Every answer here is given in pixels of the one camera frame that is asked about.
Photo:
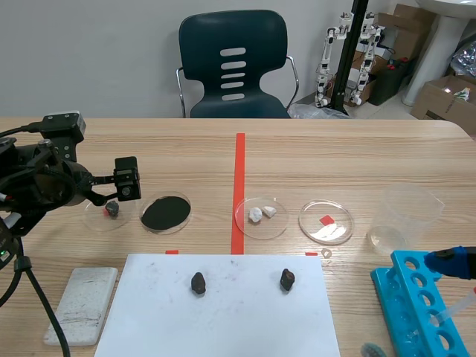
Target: white rock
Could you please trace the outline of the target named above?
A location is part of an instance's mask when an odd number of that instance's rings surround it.
[[[249,219],[253,223],[258,223],[262,219],[262,217],[263,212],[258,207],[250,209]]]
[[[276,214],[276,208],[274,208],[274,207],[265,206],[265,207],[261,208],[261,210],[269,218],[273,218],[273,216]]]

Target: black cable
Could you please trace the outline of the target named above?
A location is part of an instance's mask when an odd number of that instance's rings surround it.
[[[23,255],[23,244],[22,244],[22,240],[19,239],[18,253],[16,254],[16,256],[20,257],[22,255]],[[12,282],[10,283],[10,286],[8,286],[8,289],[3,294],[3,296],[0,297],[0,307],[2,307],[8,301],[8,299],[10,299],[12,294],[15,292],[16,287],[18,286],[21,278],[22,278],[22,272],[15,271],[15,274],[13,276]]]
[[[10,130],[7,130],[5,132],[0,132],[0,138],[3,138],[4,136],[16,134],[17,132],[24,132],[24,131],[25,130],[24,130],[23,126],[20,126],[19,128],[10,129]]]
[[[0,132],[0,138],[4,136],[13,135],[17,132],[39,132],[41,122],[29,123],[28,125],[20,126],[19,128],[10,129],[5,132]]]
[[[71,354],[69,352],[68,342],[66,341],[65,333],[62,331],[61,325],[58,322],[57,317],[55,316],[53,309],[51,308],[51,305],[48,302],[48,299],[46,298],[46,295],[42,290],[42,287],[39,285],[38,280],[36,280],[35,275],[31,271],[31,269],[25,270],[25,273],[27,274],[28,279],[30,279],[31,285],[33,285],[33,288],[38,294],[38,298],[41,300],[43,307],[45,308],[46,315],[48,315],[51,325],[53,325],[54,332],[57,333],[59,344],[61,345],[63,357],[71,357]]]

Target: red tape strip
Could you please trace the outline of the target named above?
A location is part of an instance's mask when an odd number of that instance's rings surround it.
[[[238,204],[245,198],[245,133],[237,134],[235,147],[235,179],[233,187],[233,211],[231,217],[231,253],[245,253],[245,235],[235,222],[235,211]],[[245,225],[245,215],[237,217],[241,226]]]

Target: blue test tube rack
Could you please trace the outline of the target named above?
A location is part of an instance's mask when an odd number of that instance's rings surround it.
[[[441,274],[424,264],[427,253],[394,251],[392,268],[377,268],[370,273],[393,347],[401,357],[469,357],[452,319],[439,326],[429,321],[446,306],[436,285]]]

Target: petri dish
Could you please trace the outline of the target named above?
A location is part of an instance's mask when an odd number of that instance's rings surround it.
[[[113,189],[99,189],[95,192],[110,195],[116,192]],[[119,204],[119,212],[116,217],[112,217],[107,213],[106,206],[94,206],[91,202],[87,201],[87,205],[84,208],[82,221],[84,225],[95,232],[107,232],[117,229],[125,225],[131,218],[137,214],[137,201],[124,201],[119,202],[117,199],[112,199],[109,202],[116,202]]]
[[[265,206],[273,207],[276,210],[272,218],[268,218],[264,213],[258,223],[254,223],[248,218],[250,209],[262,209]],[[247,236],[256,239],[272,239],[280,236],[286,230],[288,218],[288,211],[275,198],[243,199],[235,210],[235,222],[238,228]]]
[[[172,234],[190,221],[190,200],[180,192],[160,192],[142,206],[139,218],[146,231],[155,234]]]
[[[325,199],[311,201],[299,213],[300,229],[324,245],[346,242],[354,231],[354,220],[339,203]]]

